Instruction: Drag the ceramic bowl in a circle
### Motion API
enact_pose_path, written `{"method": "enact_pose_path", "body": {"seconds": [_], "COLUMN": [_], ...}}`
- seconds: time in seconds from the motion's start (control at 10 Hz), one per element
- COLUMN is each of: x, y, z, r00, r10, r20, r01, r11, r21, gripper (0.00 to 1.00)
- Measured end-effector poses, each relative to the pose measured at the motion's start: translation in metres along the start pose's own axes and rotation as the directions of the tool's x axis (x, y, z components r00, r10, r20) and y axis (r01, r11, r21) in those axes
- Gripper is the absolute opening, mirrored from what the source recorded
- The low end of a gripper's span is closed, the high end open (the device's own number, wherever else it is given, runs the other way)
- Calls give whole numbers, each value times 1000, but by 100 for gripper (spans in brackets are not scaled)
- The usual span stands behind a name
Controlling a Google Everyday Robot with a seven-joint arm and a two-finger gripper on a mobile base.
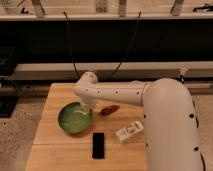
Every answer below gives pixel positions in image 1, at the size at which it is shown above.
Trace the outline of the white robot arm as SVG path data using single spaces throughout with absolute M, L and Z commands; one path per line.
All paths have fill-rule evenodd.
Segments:
M 171 78 L 154 82 L 100 83 L 86 72 L 74 86 L 89 110 L 97 99 L 143 108 L 148 171 L 206 171 L 198 121 L 187 87 Z

